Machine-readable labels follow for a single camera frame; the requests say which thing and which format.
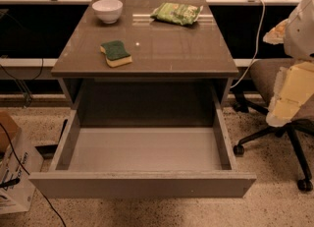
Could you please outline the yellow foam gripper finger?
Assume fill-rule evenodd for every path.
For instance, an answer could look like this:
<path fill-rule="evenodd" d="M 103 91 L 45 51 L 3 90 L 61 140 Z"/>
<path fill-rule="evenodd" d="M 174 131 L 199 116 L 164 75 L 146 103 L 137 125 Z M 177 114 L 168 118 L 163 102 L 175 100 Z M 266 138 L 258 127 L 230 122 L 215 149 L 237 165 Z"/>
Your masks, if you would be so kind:
<path fill-rule="evenodd" d="M 266 122 L 272 127 L 289 123 L 313 94 L 313 63 L 302 62 L 289 68 L 281 67 L 275 78 L 274 95 Z"/>

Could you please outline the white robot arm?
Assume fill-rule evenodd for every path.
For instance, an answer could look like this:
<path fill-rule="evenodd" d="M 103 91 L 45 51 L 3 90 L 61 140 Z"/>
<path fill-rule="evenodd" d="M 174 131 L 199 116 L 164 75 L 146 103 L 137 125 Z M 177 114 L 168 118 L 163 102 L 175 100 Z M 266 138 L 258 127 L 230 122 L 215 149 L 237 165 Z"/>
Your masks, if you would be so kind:
<path fill-rule="evenodd" d="M 277 73 L 274 96 L 266 121 L 281 127 L 289 123 L 314 94 L 314 0 L 301 0 L 289 17 L 268 31 L 263 41 L 284 45 L 294 63 Z"/>

